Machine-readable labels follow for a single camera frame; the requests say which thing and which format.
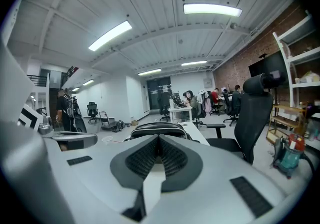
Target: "desk leg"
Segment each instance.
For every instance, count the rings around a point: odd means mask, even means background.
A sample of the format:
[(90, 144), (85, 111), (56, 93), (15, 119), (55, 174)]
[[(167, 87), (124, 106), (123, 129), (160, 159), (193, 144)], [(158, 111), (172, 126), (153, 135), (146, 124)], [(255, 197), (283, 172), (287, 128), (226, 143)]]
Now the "desk leg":
[(189, 117), (190, 117), (190, 122), (192, 122), (192, 113), (191, 113), (191, 110), (189, 110)]

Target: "vacuum hose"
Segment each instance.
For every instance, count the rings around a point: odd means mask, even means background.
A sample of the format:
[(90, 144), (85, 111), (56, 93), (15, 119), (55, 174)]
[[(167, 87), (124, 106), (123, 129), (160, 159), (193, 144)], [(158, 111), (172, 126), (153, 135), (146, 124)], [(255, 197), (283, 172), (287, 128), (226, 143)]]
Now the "vacuum hose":
[(305, 153), (302, 153), (300, 158), (301, 159), (305, 159), (309, 163), (311, 171), (312, 171), (312, 175), (314, 175), (315, 174), (315, 168), (314, 168), (314, 165), (311, 162), (310, 158), (308, 158), (308, 156)]

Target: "door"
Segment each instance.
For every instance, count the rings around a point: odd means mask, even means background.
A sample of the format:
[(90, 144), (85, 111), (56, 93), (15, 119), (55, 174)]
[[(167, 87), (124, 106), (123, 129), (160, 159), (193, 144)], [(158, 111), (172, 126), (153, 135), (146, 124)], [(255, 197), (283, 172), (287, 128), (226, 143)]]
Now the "door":
[(145, 113), (145, 112), (149, 111), (146, 85), (141, 84), (141, 95), (142, 95), (142, 106), (144, 108), (143, 112)]

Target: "fluorescent light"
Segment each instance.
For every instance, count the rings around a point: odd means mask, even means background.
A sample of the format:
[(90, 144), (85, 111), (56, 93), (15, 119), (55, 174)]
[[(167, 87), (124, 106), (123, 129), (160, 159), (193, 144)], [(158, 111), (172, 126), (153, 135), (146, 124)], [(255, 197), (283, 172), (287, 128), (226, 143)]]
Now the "fluorescent light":
[(89, 85), (89, 84), (92, 83), (92, 82), (94, 82), (93, 79), (92, 79), (92, 80), (89, 80), (88, 82), (86, 82), (85, 84), (83, 84), (83, 86), (87, 86), (87, 85)]
[(106, 34), (102, 35), (99, 39), (92, 43), (89, 49), (92, 51), (96, 51), (98, 48), (106, 44), (108, 41), (112, 40), (113, 38), (119, 36), (120, 34), (130, 29), (132, 29), (131, 25), (128, 21), (125, 21), (108, 31)]
[(185, 14), (215, 13), (240, 16), (242, 13), (239, 8), (215, 4), (184, 4), (183, 9)]
[(159, 72), (159, 71), (161, 71), (161, 69), (150, 70), (150, 71), (142, 72), (142, 73), (139, 73), (138, 75), (139, 75), (139, 76), (143, 76), (143, 75), (147, 75), (147, 74), (155, 73), (155, 72)]
[(193, 65), (193, 64), (199, 64), (199, 63), (206, 63), (207, 61), (199, 61), (199, 62), (186, 62), (181, 64), (181, 66), (186, 66), (186, 65)]

